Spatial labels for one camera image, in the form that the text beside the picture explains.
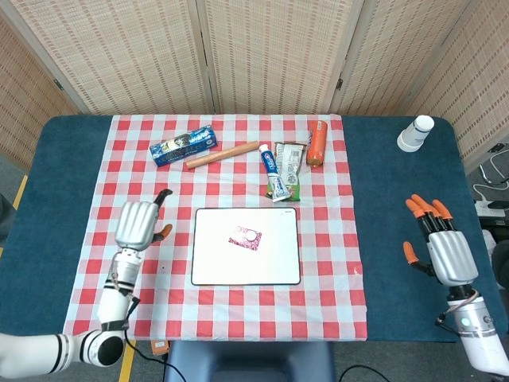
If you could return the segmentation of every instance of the toothpaste box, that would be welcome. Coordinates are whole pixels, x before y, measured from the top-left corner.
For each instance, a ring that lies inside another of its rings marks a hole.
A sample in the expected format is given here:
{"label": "toothpaste box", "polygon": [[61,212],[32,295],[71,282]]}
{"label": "toothpaste box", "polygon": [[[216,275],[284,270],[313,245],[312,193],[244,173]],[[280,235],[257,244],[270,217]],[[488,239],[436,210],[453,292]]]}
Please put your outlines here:
{"label": "toothpaste box", "polygon": [[152,145],[150,153],[160,167],[215,146],[217,146],[216,135],[212,126],[207,125],[169,141]]}

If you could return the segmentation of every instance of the white robotic arm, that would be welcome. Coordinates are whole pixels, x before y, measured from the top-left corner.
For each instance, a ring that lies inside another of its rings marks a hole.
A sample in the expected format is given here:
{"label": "white robotic arm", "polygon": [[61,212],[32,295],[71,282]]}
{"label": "white robotic arm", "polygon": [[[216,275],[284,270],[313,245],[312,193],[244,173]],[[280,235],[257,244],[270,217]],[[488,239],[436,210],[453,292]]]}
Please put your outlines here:
{"label": "white robotic arm", "polygon": [[0,377],[22,378],[60,372],[72,362],[107,367],[119,360],[124,348],[123,331],[129,327],[128,310],[139,302],[133,290],[142,263],[140,252],[170,233],[170,224],[159,233],[153,232],[159,208],[171,193],[164,189],[154,203],[128,202],[122,207],[115,233],[120,249],[111,261],[97,313],[101,329],[78,336],[17,337],[0,333]]}
{"label": "white robotic arm", "polygon": [[[436,325],[460,337],[473,368],[491,374],[492,380],[509,380],[509,360],[493,319],[483,297],[472,288],[479,273],[463,233],[457,231],[453,217],[440,201],[428,205],[418,195],[412,195],[406,205],[421,226],[431,258],[431,264],[422,263],[412,245],[405,242],[403,251],[408,264],[436,276],[449,287],[449,308],[438,316]],[[445,324],[449,314],[454,317],[457,330]]]}

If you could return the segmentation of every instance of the toothpaste tube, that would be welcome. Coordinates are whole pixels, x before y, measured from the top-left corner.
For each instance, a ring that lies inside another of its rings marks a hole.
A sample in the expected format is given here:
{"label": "toothpaste tube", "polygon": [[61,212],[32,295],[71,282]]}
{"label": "toothpaste tube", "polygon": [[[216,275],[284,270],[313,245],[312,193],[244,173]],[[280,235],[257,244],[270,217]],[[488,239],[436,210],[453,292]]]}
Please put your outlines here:
{"label": "toothpaste tube", "polygon": [[272,187],[272,201],[284,201],[288,199],[291,197],[291,194],[279,176],[278,167],[276,166],[272,151],[269,150],[268,145],[261,145],[259,150],[260,153],[262,153],[262,161],[265,165],[265,170],[267,170],[270,187]]}

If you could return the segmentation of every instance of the whiteboard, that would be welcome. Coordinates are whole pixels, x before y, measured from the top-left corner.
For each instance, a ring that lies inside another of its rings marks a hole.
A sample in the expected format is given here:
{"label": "whiteboard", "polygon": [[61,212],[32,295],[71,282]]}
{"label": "whiteboard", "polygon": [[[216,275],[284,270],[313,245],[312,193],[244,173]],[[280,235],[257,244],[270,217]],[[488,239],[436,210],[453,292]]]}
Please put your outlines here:
{"label": "whiteboard", "polygon": [[295,209],[198,209],[192,284],[298,284]]}

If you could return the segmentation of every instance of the table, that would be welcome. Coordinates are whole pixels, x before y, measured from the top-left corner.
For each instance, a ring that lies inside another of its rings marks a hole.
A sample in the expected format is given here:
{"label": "table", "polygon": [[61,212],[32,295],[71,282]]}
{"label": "table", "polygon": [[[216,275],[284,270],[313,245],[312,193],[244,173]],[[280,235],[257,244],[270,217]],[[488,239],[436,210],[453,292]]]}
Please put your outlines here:
{"label": "table", "polygon": [[[475,287],[484,295],[499,333],[506,333],[507,315],[453,129],[447,121],[435,119],[425,146],[414,154],[403,153],[395,142],[411,120],[343,118],[364,269],[368,339],[455,341],[433,324],[446,306],[447,290],[408,267],[402,256],[404,240],[414,243],[423,258],[427,256],[417,223],[404,205],[412,193],[441,199],[452,211],[480,272]],[[110,122],[110,116],[80,115],[57,117],[45,126],[0,259],[2,332],[30,335],[62,330]]]}

